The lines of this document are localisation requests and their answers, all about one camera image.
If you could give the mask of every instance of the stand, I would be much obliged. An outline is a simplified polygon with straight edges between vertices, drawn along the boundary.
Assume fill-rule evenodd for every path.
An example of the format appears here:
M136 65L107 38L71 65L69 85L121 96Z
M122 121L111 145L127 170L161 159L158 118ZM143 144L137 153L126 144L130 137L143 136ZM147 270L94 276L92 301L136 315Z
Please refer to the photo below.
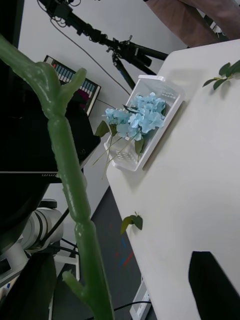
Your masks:
M131 42L132 36L127 41L118 41L114 38L113 40L109 40L106 34L102 34L100 30L94 29L89 23L84 22L73 14L73 9L65 2L65 0L39 1L45 6L46 12L51 18L62 18L68 27L72 26L76 29L79 36L84 34L89 37L90 41L107 46L107 52L112 51L113 65L120 71L132 90L135 87L135 83L120 59L126 60L147 75L156 75L149 69L152 60L148 56L160 60L165 60L168 56L166 53Z

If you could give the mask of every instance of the gray floor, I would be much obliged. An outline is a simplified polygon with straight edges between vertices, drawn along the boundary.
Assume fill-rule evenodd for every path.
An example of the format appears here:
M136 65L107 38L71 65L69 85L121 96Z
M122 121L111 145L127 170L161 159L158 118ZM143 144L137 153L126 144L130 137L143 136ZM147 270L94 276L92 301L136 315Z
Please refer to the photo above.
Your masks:
M93 221L97 229L112 303L114 308L117 308L133 301L140 286L141 274L127 234L120 236L122 220L110 188L99 204ZM130 307L116 311L115 320L130 320L129 310ZM60 275L55 289L52 319L85 320L91 316L88 307L75 297L62 282ZM157 319L152 307L146 319Z

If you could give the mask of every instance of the person's leg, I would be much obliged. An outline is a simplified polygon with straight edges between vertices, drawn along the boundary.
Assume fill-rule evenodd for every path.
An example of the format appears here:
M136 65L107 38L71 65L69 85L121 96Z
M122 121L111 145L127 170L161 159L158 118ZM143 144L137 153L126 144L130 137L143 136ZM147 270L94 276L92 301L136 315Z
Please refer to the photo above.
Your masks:
M204 46L219 41L194 7L179 0L147 0L146 4L187 46Z
M230 40L240 38L240 7L235 0L181 0L212 18Z

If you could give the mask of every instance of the white box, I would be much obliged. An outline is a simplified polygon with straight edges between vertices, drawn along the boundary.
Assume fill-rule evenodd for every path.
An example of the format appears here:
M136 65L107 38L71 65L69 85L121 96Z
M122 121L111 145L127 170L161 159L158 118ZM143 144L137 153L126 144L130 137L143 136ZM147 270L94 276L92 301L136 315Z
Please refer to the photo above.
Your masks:
M129 107L131 105L131 101L136 95L146 97L149 96L151 92L154 92L157 98L162 98L166 101L167 109L164 126L162 128L152 130L147 134L146 147L140 157L138 157L135 152L134 141L131 141L130 143L128 142L129 138L121 139L114 143L119 139L118 135L112 139L112 144L114 144L111 146L109 152L108 148L111 139L111 137L109 137L107 142L104 144L104 147L108 150L107 152L109 152L109 159L111 160L112 165L120 170L136 172L143 168L185 97L185 93L182 88L168 81L163 76L140 75L126 105Z

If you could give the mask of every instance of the white table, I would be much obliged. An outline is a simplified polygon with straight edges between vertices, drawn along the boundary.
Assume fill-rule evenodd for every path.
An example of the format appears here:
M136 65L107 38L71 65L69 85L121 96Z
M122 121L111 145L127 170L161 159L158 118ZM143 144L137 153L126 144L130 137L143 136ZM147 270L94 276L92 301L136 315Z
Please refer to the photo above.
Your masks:
M240 292L240 80L203 83L240 59L240 40L170 54L159 71L186 102L140 173L107 178L159 320L199 320L188 281L192 251L211 251Z

